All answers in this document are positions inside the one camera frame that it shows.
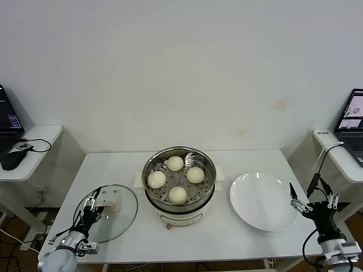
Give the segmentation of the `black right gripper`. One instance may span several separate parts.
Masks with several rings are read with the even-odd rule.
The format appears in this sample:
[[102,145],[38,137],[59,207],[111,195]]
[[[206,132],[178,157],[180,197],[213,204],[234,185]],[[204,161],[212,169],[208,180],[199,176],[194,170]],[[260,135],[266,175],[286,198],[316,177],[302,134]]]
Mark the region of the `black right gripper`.
[[293,184],[289,183],[291,201],[290,205],[299,213],[314,222],[318,231],[318,243],[323,243],[329,240],[345,239],[345,235],[337,227],[334,222],[334,214],[337,209],[340,195],[334,193],[331,187],[324,181],[320,181],[323,189],[328,197],[328,201],[304,203],[302,202],[293,187]]

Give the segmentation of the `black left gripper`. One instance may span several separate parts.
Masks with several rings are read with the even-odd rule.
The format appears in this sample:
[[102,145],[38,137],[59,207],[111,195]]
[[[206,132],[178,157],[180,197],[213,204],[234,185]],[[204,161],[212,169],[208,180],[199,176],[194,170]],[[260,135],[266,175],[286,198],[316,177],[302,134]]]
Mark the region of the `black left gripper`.
[[77,224],[77,231],[89,232],[92,225],[102,218],[104,206],[96,207],[96,199],[98,198],[101,189],[101,186],[96,188],[86,197],[83,205],[83,215],[80,222]]

